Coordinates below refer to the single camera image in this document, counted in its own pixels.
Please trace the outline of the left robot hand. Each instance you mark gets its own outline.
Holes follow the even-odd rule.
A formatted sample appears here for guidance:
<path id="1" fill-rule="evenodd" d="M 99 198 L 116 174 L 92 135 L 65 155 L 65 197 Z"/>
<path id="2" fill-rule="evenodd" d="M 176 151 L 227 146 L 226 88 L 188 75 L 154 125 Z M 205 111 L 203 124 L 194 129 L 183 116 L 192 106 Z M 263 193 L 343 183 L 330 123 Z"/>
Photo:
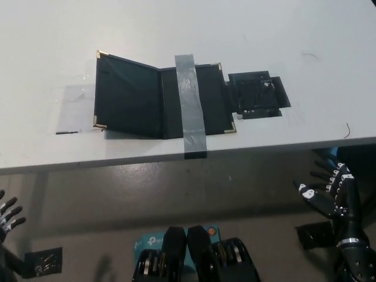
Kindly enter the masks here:
<path id="1" fill-rule="evenodd" d="M 1 190 L 1 243 L 3 243 L 7 235 L 26 222 L 25 217 L 19 217 L 18 214 L 23 210 L 22 206 L 15 206 L 18 202 L 17 197 L 12 197 L 3 201 L 5 191 Z"/>

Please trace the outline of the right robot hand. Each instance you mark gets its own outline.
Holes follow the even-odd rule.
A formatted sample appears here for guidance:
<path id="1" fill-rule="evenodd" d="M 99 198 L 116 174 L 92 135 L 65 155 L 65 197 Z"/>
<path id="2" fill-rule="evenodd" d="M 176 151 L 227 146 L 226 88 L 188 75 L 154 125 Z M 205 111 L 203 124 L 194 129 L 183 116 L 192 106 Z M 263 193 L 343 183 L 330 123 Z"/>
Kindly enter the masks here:
<path id="1" fill-rule="evenodd" d="M 370 241 L 362 226 L 360 194 L 354 175 L 336 157 L 315 164 L 325 172 L 311 171 L 322 183 L 305 184 L 293 181 L 300 197 L 315 211 L 333 221 L 335 243 L 362 244 Z"/>

